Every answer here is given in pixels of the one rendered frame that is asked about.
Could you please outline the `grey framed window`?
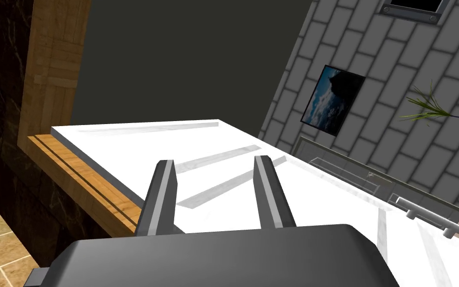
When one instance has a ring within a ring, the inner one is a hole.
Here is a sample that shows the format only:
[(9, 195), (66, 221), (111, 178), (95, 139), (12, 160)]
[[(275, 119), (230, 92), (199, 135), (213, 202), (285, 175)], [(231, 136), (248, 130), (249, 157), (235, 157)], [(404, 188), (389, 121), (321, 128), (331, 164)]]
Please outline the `grey framed window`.
[(404, 20), (437, 25), (450, 0), (383, 0), (379, 13)]

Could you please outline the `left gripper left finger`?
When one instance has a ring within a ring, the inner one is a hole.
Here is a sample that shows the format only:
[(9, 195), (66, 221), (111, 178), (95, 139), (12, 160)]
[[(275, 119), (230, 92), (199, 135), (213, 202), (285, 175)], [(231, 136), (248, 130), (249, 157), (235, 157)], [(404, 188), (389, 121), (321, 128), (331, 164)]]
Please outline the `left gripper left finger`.
[(177, 234), (177, 173), (172, 159), (160, 160), (154, 170), (135, 230), (136, 236)]

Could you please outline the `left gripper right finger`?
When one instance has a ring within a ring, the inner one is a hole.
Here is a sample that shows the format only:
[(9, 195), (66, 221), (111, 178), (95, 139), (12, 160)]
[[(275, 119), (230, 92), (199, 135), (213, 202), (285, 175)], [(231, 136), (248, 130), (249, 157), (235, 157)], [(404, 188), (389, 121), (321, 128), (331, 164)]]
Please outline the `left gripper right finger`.
[(262, 229), (296, 226), (274, 162), (267, 155), (254, 157), (253, 187)]

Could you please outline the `green leafy plant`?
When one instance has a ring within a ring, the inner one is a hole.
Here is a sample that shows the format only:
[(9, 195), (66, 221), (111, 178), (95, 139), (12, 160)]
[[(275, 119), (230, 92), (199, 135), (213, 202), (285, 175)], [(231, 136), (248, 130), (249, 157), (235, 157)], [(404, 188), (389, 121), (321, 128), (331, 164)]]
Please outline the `green leafy plant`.
[(401, 121), (414, 122), (422, 119), (427, 119), (428, 122), (426, 125), (429, 126), (429, 122), (438, 118), (459, 119), (459, 116), (452, 115), (441, 108), (438, 101), (436, 100), (435, 95), (433, 94), (433, 81), (430, 82), (429, 92), (427, 95), (425, 95), (417, 86), (413, 85), (412, 87), (415, 93), (422, 97), (422, 100), (419, 98), (413, 99), (411, 97), (406, 97), (407, 102), (418, 106), (423, 112), (420, 114), (400, 116), (403, 118)]

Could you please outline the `wooden cabinet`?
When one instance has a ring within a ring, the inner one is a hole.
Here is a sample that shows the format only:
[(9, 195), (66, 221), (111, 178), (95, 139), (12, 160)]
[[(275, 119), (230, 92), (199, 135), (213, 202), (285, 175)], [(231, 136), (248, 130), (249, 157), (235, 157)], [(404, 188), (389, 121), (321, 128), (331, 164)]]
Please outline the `wooden cabinet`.
[(110, 236), (141, 209), (51, 135), (71, 122), (91, 0), (34, 0), (18, 146)]

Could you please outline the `blue sky picture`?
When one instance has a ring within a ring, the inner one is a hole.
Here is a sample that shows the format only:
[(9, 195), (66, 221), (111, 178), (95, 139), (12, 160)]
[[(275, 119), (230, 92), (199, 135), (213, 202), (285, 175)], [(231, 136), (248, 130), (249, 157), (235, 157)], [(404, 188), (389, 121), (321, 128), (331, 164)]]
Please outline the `blue sky picture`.
[(324, 65), (301, 122), (336, 137), (366, 78)]

